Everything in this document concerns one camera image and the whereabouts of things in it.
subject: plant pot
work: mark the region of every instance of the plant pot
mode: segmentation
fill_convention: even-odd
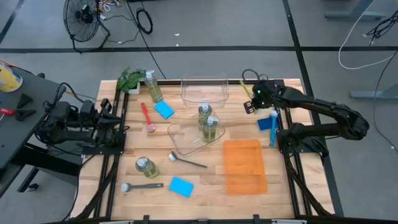
[[[137,84],[136,88],[129,90],[130,95],[138,95],[139,94],[140,83]]]

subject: gray floor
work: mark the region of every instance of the gray floor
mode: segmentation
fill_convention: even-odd
[[[0,44],[0,49],[69,49],[72,43],[63,26],[64,1],[25,0]],[[0,8],[2,29],[15,8],[17,0],[4,0]],[[327,10],[349,9],[356,1],[290,0],[290,8],[301,46],[339,46],[344,41],[353,21],[331,21],[323,14]],[[139,3],[131,4],[133,11]],[[145,2],[154,21],[154,32],[146,36],[151,47],[266,45],[293,46],[282,1],[275,0],[165,0]],[[371,10],[391,15],[398,9],[395,0],[376,0]],[[112,7],[111,15],[127,15],[125,8]],[[377,22],[360,22],[347,42],[349,46],[368,45],[370,38],[363,34]],[[131,21],[114,18],[106,21],[112,40],[131,39],[137,32]],[[394,27],[374,45],[397,45]],[[99,30],[89,42],[79,47],[95,47],[103,38]],[[142,37],[120,46],[107,43],[105,47],[143,47]],[[343,52],[342,61],[354,67],[375,62],[393,52]],[[337,60],[337,52],[304,52],[304,59],[314,94],[318,98],[337,101],[358,110],[371,124],[368,136],[362,141],[334,139],[328,141],[338,191],[347,217],[398,220],[398,152],[378,135],[372,121],[372,101],[353,100],[350,90],[372,90],[384,63],[362,70],[345,70]],[[167,78],[183,74],[227,74],[239,78],[245,68],[266,73],[272,78],[301,78],[295,52],[276,51],[207,51],[154,52],[154,57]],[[44,72],[55,82],[68,82],[84,95],[96,96],[100,80],[114,80],[128,66],[155,69],[147,52],[123,53],[54,53],[1,54],[8,60],[34,73]],[[398,82],[394,76],[398,60],[390,64],[381,88]],[[379,128],[394,142],[397,136],[394,101],[377,102]],[[322,122],[330,119],[322,117]],[[40,189],[29,194],[16,192],[29,169],[18,176],[0,200],[0,216],[4,223],[43,223],[60,220],[70,209],[75,187],[48,174],[39,172],[34,182]]]

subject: potted plant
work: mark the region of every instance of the potted plant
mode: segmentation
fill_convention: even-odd
[[[145,70],[137,69],[130,72],[130,67],[123,70],[118,78],[118,90],[125,93],[138,95],[140,89],[140,80],[144,78]]]

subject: black table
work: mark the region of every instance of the black table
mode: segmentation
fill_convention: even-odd
[[[53,102],[59,84],[37,77],[18,68],[12,68],[24,80],[22,86],[12,92],[0,91],[0,107],[16,109],[21,94],[33,99],[21,110],[36,110],[36,113],[23,121],[17,121],[14,116],[5,115],[0,121],[0,197],[26,164],[34,166],[28,177],[22,183],[19,191],[23,191],[37,173],[36,167],[52,170],[72,176],[78,175],[79,165],[48,155],[48,150],[27,143],[34,134],[39,123],[46,117],[43,102]],[[65,92],[62,86],[58,100]]]

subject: fan grille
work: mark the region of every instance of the fan grille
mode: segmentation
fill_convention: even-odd
[[[94,37],[100,22],[98,0],[66,0],[63,6],[63,23],[71,38],[86,42]]]

